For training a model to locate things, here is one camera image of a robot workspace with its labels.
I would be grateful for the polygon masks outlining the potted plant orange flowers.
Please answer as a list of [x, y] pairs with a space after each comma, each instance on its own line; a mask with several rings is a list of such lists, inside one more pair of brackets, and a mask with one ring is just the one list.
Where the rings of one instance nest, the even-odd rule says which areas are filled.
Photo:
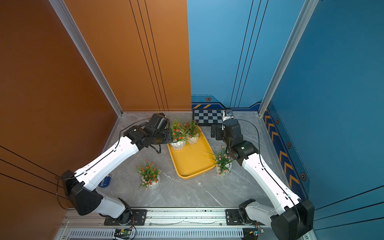
[[187, 133], [185, 125], [178, 120], [174, 120], [171, 125], [172, 142], [171, 147], [174, 150], [181, 150], [187, 143]]

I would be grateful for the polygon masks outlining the potted plant pink flowers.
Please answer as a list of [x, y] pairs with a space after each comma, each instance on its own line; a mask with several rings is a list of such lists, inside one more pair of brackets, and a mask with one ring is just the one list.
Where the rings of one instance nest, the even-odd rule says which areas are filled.
[[219, 177], [225, 177], [232, 173], [232, 163], [234, 159], [230, 156], [226, 148], [221, 147], [218, 152], [214, 153], [214, 160]]

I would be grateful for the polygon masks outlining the yellow plastic tray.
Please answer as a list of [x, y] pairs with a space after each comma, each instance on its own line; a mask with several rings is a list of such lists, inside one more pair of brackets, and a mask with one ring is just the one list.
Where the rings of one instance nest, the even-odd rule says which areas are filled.
[[181, 150], [175, 150], [168, 144], [168, 149], [181, 179], [188, 180], [215, 168], [215, 154], [201, 128], [197, 143], [186, 143]]

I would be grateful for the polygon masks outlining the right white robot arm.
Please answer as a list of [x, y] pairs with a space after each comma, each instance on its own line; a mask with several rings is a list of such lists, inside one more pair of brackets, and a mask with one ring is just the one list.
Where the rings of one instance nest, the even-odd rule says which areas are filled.
[[312, 202], [302, 200], [278, 178], [262, 158], [260, 150], [244, 140], [238, 120], [227, 119], [221, 125], [212, 125], [211, 137], [226, 145], [224, 153], [217, 155], [217, 160], [237, 161], [257, 181], [272, 203], [272, 207], [254, 199], [241, 203], [237, 213], [226, 215], [230, 225], [251, 225], [258, 230], [263, 224], [271, 228], [279, 240], [297, 240], [313, 229], [315, 208]]

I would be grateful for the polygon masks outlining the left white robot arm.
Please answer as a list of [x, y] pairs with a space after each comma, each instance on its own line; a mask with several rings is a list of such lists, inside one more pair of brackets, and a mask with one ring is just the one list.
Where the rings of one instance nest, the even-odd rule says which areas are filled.
[[149, 121], [137, 121], [123, 129], [115, 144], [95, 160], [61, 176], [64, 192], [80, 216], [99, 214], [120, 225], [132, 224], [131, 207], [121, 198], [114, 199], [96, 191], [99, 183], [121, 163], [143, 148], [171, 143], [170, 120], [163, 113]]

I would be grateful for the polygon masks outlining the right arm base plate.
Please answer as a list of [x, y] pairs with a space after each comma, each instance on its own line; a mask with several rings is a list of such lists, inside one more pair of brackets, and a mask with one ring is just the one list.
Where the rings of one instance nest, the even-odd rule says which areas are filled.
[[250, 221], [243, 209], [226, 209], [226, 223], [228, 226], [247, 225]]

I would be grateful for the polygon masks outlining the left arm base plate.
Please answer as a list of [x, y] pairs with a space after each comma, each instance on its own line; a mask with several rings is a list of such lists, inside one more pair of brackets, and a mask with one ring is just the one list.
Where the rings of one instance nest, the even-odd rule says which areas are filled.
[[148, 211], [146, 209], [132, 209], [127, 220], [116, 220], [106, 217], [104, 226], [144, 226]]

